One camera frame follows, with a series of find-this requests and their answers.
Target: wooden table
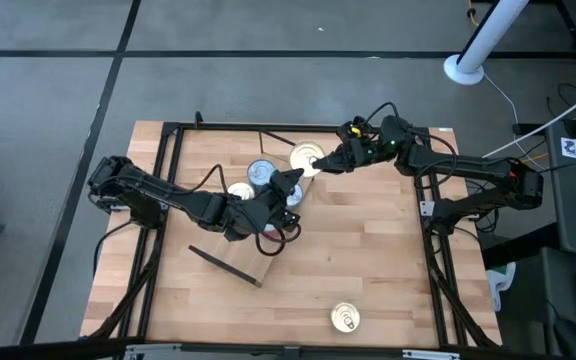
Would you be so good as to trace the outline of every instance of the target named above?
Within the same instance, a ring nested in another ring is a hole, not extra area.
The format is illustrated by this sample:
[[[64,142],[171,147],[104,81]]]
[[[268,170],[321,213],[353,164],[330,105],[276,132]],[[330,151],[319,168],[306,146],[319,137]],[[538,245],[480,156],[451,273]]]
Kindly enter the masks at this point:
[[[145,171],[153,169],[162,124],[140,121],[135,125],[128,156]],[[430,133],[456,148],[452,130],[430,129]],[[294,142],[314,141],[326,152],[339,143],[332,133],[277,134]],[[446,150],[442,147],[433,143],[437,151]],[[264,151],[272,153],[273,149]],[[246,168],[259,152],[255,131],[186,130],[176,184],[194,186],[216,163],[223,165],[228,184],[246,181]],[[167,156],[162,178],[169,162]],[[212,177],[204,189],[220,191],[218,184],[218,178]],[[453,199],[467,195],[464,180],[456,177],[442,184],[440,191]],[[170,211],[147,339],[304,346],[438,345],[412,178],[401,176],[392,163],[337,176],[321,173],[300,213],[301,237],[273,260],[259,288],[189,251],[188,246],[203,237],[221,235],[201,230],[180,211]],[[108,227],[127,219],[128,212],[115,213]],[[468,221],[458,226],[475,231]],[[82,335],[96,330],[124,295],[138,233],[136,226],[129,226],[106,240]],[[460,231],[449,240],[462,302],[486,334],[501,343],[479,244]],[[361,325],[351,334],[339,333],[331,325],[330,309],[340,301],[349,301],[360,311]],[[456,343],[445,298],[443,304],[449,339]],[[138,298],[129,335],[136,333],[140,309]]]

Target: metal can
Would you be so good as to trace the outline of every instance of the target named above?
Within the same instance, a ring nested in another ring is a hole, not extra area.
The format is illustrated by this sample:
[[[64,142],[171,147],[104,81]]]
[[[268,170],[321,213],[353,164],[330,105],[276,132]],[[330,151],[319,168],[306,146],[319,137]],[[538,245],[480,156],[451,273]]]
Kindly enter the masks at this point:
[[[239,196],[242,200],[255,197],[255,190],[246,183],[234,183],[228,187],[228,193]]]
[[[359,311],[353,304],[339,303],[332,308],[330,319],[337,330],[353,332],[359,326]]]
[[[286,205],[287,205],[286,207],[289,210],[294,210],[295,208],[297,208],[297,206],[299,206],[299,203],[301,202],[301,200],[303,200],[303,198],[304,198],[304,189],[299,184],[295,185],[295,191],[292,193],[292,195],[286,198]]]
[[[248,182],[255,193],[259,193],[261,187],[270,182],[270,176],[277,168],[266,159],[257,159],[248,166]]]
[[[314,169],[312,163],[324,157],[324,150],[314,142],[306,141],[295,145],[290,152],[290,167],[304,169],[303,177],[313,177],[321,170]]]

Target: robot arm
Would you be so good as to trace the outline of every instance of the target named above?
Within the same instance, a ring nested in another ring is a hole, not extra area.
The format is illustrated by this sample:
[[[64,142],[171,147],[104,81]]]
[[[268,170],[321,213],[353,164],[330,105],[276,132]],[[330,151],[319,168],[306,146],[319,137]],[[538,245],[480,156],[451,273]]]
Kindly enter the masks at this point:
[[[286,198],[303,173],[302,169],[275,172],[254,199],[242,200],[228,193],[184,189],[145,173],[126,157],[103,158],[88,185],[93,203],[106,212],[108,200],[127,205],[131,219],[148,229],[159,228],[162,206],[185,212],[199,227],[223,232],[229,241],[243,240],[264,231],[266,224],[292,231],[299,215],[288,211]]]
[[[526,210],[541,205],[543,178],[530,167],[513,158],[484,159],[437,153],[419,145],[417,138],[424,135],[399,117],[386,116],[377,133],[365,120],[356,117],[340,126],[337,135],[341,145],[315,161],[313,168],[340,174],[394,159],[395,168],[405,176],[418,177],[435,171],[447,176],[485,180],[496,186],[461,200],[424,202],[425,221],[439,234],[452,234],[455,224],[464,216],[484,216],[504,206]]]

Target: silver can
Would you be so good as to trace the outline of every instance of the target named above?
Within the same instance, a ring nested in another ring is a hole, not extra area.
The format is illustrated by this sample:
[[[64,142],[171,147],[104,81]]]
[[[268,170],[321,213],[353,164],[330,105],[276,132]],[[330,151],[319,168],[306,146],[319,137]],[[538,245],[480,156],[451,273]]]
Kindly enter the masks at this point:
[[[339,303],[332,308],[330,319],[337,330],[344,333],[353,332],[359,326],[359,311],[353,304]]]
[[[256,194],[259,194],[261,187],[270,182],[270,176],[277,168],[266,159],[258,159],[248,166],[248,183],[252,186]]]
[[[290,151],[290,167],[304,169],[303,177],[313,177],[321,170],[314,169],[312,163],[324,157],[324,150],[314,142],[306,141],[295,145]]]
[[[286,198],[286,205],[287,205],[286,207],[288,208],[288,210],[296,209],[297,206],[299,206],[299,203],[301,203],[301,200],[303,200],[303,198],[304,198],[304,189],[299,184],[295,185],[295,191],[292,193],[292,195]]]
[[[239,196],[242,200],[255,197],[255,190],[246,183],[234,183],[228,187],[228,193]]]

